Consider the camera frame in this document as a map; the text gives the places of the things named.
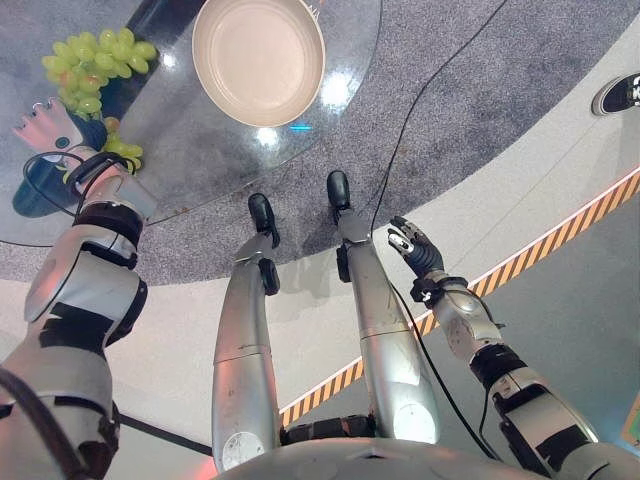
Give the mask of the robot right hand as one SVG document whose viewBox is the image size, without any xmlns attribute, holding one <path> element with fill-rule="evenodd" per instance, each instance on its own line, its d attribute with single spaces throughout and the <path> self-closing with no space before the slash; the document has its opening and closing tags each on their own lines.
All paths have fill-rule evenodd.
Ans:
<svg viewBox="0 0 640 480">
<path fill-rule="evenodd" d="M 439 249 L 415 224 L 401 216 L 394 216 L 387 230 L 388 244 L 404 259 L 418 278 L 433 271 L 444 271 Z"/>
</svg>

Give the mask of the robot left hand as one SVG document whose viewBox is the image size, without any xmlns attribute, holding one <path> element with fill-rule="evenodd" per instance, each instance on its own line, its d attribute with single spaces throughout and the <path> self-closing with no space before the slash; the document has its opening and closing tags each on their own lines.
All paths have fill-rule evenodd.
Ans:
<svg viewBox="0 0 640 480">
<path fill-rule="evenodd" d="M 70 114 L 58 98 L 35 103 L 13 128 L 14 134 L 34 153 L 67 152 L 88 159 L 102 150 L 106 127 Z"/>
</svg>

